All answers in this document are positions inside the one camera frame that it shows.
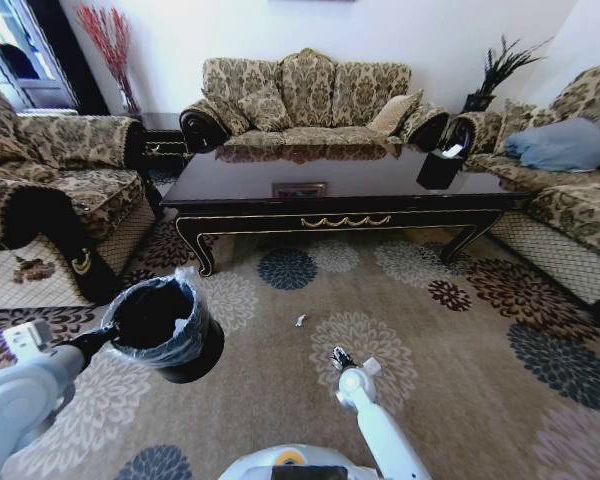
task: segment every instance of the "floor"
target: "floor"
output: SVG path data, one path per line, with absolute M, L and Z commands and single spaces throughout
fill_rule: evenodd
M 196 265 L 170 219 L 128 284 Z M 433 478 L 600 479 L 600 330 L 487 238 L 440 264 L 448 239 L 442 230 L 212 238 L 218 273 L 197 283 L 226 334 L 218 365 L 175 385 L 102 351 L 3 479 L 211 480 L 242 455 L 291 442 L 373 466 L 355 415 L 333 395 L 335 345 L 382 364 L 378 402 Z M 43 316 L 61 340 L 102 314 L 0 311 L 0 331 Z M 0 343 L 0 367 L 8 363 Z

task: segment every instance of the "potted plant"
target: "potted plant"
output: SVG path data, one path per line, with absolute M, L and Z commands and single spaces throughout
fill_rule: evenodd
M 82 28 L 91 37 L 104 58 L 107 68 L 118 83 L 122 106 L 134 116 L 140 113 L 138 103 L 133 96 L 127 76 L 127 57 L 129 53 L 129 24 L 124 14 L 115 8 L 96 10 L 85 4 L 75 7 L 76 16 Z
M 475 93 L 467 95 L 463 112 L 484 112 L 495 97 L 493 91 L 504 82 L 518 68 L 530 63 L 542 60 L 545 57 L 534 57 L 533 53 L 543 47 L 551 40 L 548 39 L 539 45 L 535 45 L 521 52 L 513 52 L 520 39 L 507 45 L 507 38 L 502 35 L 502 52 L 498 55 L 494 48 L 487 51 L 487 59 L 484 66 L 484 81 Z

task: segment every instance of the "dark wooden coffee table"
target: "dark wooden coffee table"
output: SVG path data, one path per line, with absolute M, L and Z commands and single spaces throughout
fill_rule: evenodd
M 460 163 L 381 145 L 224 146 L 197 154 L 162 201 L 213 273 L 205 234 L 462 227 L 444 262 L 529 196 Z

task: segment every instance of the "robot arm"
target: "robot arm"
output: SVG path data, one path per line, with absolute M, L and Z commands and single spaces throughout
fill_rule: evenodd
M 387 480 L 431 480 L 427 469 L 389 413 L 374 403 L 373 376 L 380 364 L 372 357 L 357 367 L 340 347 L 334 349 L 334 364 L 342 366 L 336 394 L 340 403 L 358 411 L 358 426 Z
M 0 470 L 11 454 L 53 425 L 73 398 L 74 380 L 108 333 L 87 333 L 49 348 L 49 325 L 36 320 L 5 330 L 4 339 L 18 363 L 0 370 Z

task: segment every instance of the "floral upholstered sofa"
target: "floral upholstered sofa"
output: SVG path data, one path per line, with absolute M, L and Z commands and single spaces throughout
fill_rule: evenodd
M 465 113 L 458 121 L 460 130 L 469 132 L 466 165 L 497 174 L 510 188 L 537 193 L 522 211 L 505 214 L 492 233 L 599 307 L 600 168 L 533 170 L 503 153 L 503 142 L 513 132 L 578 116 L 600 126 L 600 66 L 582 72 L 548 108 L 509 104 L 504 114 Z
M 338 63 L 306 48 L 281 61 L 210 58 L 203 67 L 203 90 L 237 103 L 267 85 L 274 85 L 291 127 L 261 131 L 249 126 L 231 136 L 233 125 L 207 99 L 187 107 L 180 123 L 192 152 L 228 145 L 369 145 L 378 134 L 366 125 L 396 95 L 405 95 L 411 70 L 399 63 Z M 449 115 L 441 107 L 421 102 L 399 131 L 380 139 L 387 143 L 436 146 Z
M 155 221 L 126 117 L 23 116 L 0 93 L 0 308 L 109 301 Z

